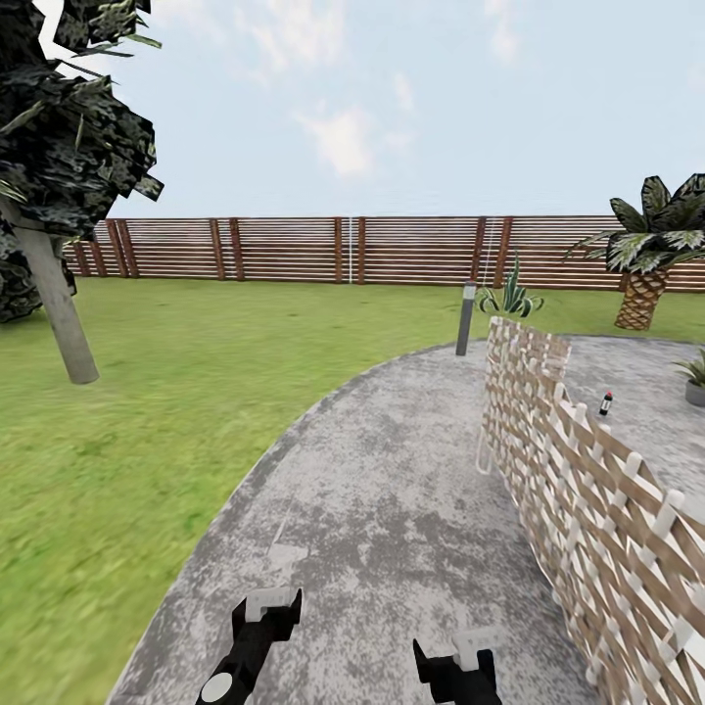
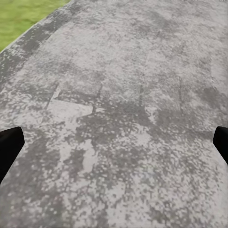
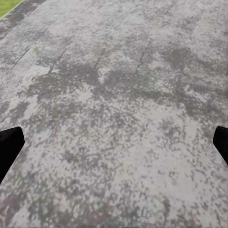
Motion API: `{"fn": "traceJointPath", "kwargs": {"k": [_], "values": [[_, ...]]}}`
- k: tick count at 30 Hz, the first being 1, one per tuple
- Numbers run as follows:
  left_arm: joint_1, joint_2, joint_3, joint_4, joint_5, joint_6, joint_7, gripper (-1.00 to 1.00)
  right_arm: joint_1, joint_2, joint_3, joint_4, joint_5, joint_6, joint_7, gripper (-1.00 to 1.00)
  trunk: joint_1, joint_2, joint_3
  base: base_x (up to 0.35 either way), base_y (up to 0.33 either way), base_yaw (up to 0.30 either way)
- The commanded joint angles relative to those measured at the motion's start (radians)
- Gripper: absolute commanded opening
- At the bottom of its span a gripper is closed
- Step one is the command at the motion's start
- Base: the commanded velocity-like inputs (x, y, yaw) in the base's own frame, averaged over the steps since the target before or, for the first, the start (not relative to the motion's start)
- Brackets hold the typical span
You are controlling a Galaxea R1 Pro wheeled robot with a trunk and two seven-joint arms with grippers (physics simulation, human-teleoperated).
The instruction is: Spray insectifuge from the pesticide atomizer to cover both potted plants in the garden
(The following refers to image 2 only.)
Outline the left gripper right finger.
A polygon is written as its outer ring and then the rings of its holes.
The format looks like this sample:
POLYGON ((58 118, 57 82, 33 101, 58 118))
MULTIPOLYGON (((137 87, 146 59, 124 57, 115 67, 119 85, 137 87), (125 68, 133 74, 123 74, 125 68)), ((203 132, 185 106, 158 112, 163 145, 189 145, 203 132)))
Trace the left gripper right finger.
POLYGON ((220 126, 216 128, 213 144, 228 164, 228 128, 220 126))

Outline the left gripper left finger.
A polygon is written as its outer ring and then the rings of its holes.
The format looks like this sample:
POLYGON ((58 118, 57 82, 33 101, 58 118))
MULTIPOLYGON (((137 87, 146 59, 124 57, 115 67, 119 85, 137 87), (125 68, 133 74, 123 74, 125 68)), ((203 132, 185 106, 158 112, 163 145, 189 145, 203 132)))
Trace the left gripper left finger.
POLYGON ((0 132, 0 183, 25 144, 21 127, 0 132))

